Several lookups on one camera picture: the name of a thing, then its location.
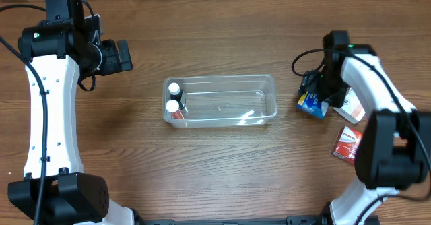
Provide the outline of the blue VapoDrops lozenge box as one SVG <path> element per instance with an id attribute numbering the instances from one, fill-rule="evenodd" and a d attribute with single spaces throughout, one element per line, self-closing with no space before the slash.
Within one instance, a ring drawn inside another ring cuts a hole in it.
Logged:
<path id="1" fill-rule="evenodd" d="M 314 117 L 323 119 L 327 114 L 329 104 L 319 101 L 316 94 L 307 91 L 299 98 L 296 108 Z"/>

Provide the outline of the white Hansaplast plaster box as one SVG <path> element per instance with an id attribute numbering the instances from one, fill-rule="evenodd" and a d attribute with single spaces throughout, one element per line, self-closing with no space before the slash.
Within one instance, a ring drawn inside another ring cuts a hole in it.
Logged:
<path id="1" fill-rule="evenodd" d="M 345 95 L 343 106 L 341 108 L 333 107 L 333 110 L 354 125 L 359 123 L 365 115 L 363 106 L 351 88 L 348 89 Z"/>

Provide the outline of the red medicine box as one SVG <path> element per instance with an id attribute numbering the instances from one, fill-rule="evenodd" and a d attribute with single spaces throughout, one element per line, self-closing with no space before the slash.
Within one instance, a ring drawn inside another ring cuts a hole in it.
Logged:
<path id="1" fill-rule="evenodd" d="M 362 137 L 363 133 L 356 129 L 348 126 L 341 128 L 331 149 L 331 154 L 353 166 L 356 150 L 358 149 Z"/>

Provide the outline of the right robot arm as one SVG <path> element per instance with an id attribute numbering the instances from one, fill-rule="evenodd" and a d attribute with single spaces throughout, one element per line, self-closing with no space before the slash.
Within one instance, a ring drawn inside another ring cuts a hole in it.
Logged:
<path id="1" fill-rule="evenodd" d="M 353 90 L 368 123 L 358 144 L 356 178 L 319 215 L 288 216 L 287 224 L 379 224 L 373 211 L 430 176 L 430 113 L 418 111 L 384 72 L 369 44 L 351 44 L 345 30 L 323 37 L 321 64 L 303 73 L 297 107 L 323 117 Z"/>

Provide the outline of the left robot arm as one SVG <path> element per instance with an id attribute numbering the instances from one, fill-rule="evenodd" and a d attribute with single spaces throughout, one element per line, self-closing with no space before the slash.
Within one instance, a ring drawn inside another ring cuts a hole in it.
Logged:
<path id="1" fill-rule="evenodd" d="M 85 16 L 85 0 L 45 3 L 46 18 L 25 28 L 13 49 L 30 85 L 30 147 L 8 199 L 35 224 L 138 224 L 102 177 L 84 172 L 77 144 L 77 90 L 86 78 L 132 70 L 128 44 L 102 40 L 101 18 Z"/>

